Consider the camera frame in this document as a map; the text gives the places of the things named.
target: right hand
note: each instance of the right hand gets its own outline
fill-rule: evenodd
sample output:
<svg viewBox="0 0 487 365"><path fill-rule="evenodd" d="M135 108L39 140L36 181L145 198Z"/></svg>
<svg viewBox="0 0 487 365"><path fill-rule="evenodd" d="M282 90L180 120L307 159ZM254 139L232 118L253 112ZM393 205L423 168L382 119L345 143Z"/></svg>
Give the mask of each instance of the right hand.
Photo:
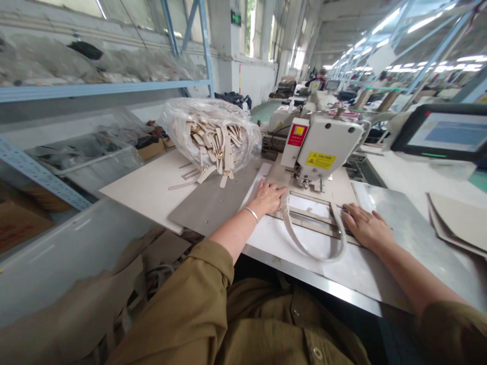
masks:
<svg viewBox="0 0 487 365"><path fill-rule="evenodd" d="M342 213L343 222L363 246L378 253L385 246L397 244L391 227L375 210L371 214L354 203L343 207L348 211Z"/></svg>

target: hand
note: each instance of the hand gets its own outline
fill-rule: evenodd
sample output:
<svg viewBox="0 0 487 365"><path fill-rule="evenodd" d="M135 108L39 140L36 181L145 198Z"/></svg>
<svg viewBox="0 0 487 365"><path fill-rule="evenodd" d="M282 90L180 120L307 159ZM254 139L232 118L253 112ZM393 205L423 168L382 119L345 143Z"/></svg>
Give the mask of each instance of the hand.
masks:
<svg viewBox="0 0 487 365"><path fill-rule="evenodd" d="M391 227L375 210L370 214L354 203L343 207L349 211L342 213L343 222L366 248L377 254L381 248L397 244Z"/></svg>
<svg viewBox="0 0 487 365"><path fill-rule="evenodd" d="M247 207L255 212L259 220L266 214L276 212L281 206L281 196L286 192L286 188L277 188L277 184L270 185L261 179L259 189Z"/></svg>

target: computer screen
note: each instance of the computer screen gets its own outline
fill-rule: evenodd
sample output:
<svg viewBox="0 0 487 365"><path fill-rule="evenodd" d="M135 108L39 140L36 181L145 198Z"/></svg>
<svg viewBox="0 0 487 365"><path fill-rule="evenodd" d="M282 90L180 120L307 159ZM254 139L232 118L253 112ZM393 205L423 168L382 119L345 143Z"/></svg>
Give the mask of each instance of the computer screen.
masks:
<svg viewBox="0 0 487 365"><path fill-rule="evenodd" d="M328 80L325 86L325 90L336 90L340 85L340 80Z"/></svg>
<svg viewBox="0 0 487 365"><path fill-rule="evenodd" d="M418 106L402 126L391 150L448 160L478 161L487 154L487 105Z"/></svg>
<svg viewBox="0 0 487 365"><path fill-rule="evenodd" d="M486 141L485 116L431 113L408 145L476 152Z"/></svg>

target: bracelet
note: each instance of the bracelet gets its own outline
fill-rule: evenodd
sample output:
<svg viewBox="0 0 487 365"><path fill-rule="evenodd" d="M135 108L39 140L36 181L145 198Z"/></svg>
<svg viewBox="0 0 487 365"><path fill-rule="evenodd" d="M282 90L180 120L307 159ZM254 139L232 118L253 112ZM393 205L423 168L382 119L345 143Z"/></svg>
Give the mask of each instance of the bracelet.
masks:
<svg viewBox="0 0 487 365"><path fill-rule="evenodd" d="M250 213L252 213L252 215L255 217L255 220L257 221L257 223L259 223L259 219L257 218L257 215L255 214L255 212L253 210L251 210L250 208L247 208L247 207L245 207L244 209L246 209Z"/></svg>

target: green floor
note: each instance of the green floor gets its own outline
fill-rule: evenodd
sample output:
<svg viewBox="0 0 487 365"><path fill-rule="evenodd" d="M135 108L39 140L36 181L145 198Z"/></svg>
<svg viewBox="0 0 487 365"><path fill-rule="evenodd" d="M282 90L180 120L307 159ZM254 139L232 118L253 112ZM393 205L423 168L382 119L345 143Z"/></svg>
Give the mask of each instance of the green floor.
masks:
<svg viewBox="0 0 487 365"><path fill-rule="evenodd" d="M257 123L257 120L261 120L261 126L269 124L270 115L281 105L280 101L267 101L252 109L251 120ZM487 193L487 172L476 171L470 177L470 182L479 189Z"/></svg>
<svg viewBox="0 0 487 365"><path fill-rule="evenodd" d="M485 170L474 172L470 177L470 182L483 190L484 193L487 193L487 172Z"/></svg>
<svg viewBox="0 0 487 365"><path fill-rule="evenodd" d="M261 120L261 126L264 127L269 124L270 115L281 105L280 101L267 101L252 109L251 121L257 123Z"/></svg>

